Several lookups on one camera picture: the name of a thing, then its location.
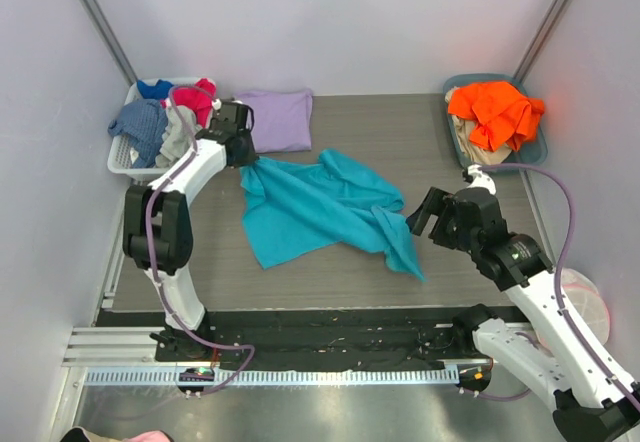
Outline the teal t shirt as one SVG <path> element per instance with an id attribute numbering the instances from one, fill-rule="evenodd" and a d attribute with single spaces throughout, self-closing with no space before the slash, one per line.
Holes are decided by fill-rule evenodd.
<path id="1" fill-rule="evenodd" d="M 426 280 L 402 214 L 405 198 L 371 168 L 326 149 L 314 164 L 262 157 L 240 173 L 243 227 L 262 268 L 346 244 L 382 254 L 393 272 Z"/>

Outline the orange t shirt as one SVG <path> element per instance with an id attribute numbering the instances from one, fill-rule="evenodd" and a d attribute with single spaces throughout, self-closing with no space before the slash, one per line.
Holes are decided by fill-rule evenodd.
<path id="1" fill-rule="evenodd" d="M 506 81 L 454 86 L 446 96 L 447 112 L 463 132 L 462 140 L 485 152 L 518 152 L 537 138 L 545 103 Z"/>

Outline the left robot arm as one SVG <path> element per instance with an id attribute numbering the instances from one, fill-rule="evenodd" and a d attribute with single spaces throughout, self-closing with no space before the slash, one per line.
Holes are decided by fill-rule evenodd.
<path id="1" fill-rule="evenodd" d="M 254 123 L 251 107 L 236 100 L 216 102 L 209 127 L 185 128 L 186 153 L 161 177 L 125 194 L 123 251 L 151 280 L 164 309 L 164 328 L 151 335 L 162 358 L 200 361 L 216 349 L 189 269 L 190 205 L 218 173 L 257 160 Z"/>

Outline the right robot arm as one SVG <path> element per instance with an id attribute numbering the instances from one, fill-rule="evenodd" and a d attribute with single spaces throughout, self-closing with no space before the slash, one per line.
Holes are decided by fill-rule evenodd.
<path id="1" fill-rule="evenodd" d="M 639 384 L 610 356 L 580 317 L 530 236 L 509 231 L 497 198 L 483 187 L 455 194 L 432 187 L 408 218 L 412 234 L 464 252 L 507 295 L 546 342 L 542 351 L 477 304 L 453 320 L 457 353 L 497 360 L 550 410 L 567 441 L 613 441 L 639 424 Z"/>

